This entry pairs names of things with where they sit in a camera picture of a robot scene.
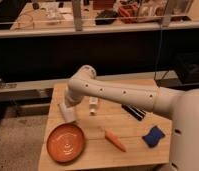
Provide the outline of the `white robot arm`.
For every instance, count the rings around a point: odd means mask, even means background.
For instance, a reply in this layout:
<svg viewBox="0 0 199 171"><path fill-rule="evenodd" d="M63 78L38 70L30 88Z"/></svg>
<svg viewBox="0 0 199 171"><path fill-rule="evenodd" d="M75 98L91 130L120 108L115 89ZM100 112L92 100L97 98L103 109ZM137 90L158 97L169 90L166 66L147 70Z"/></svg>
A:
<svg viewBox="0 0 199 171"><path fill-rule="evenodd" d="M172 134L168 169L199 171L199 89L183 91L98 81L96 70L90 65L83 65L68 80L65 104L76 106L84 96L169 116L172 119Z"/></svg>

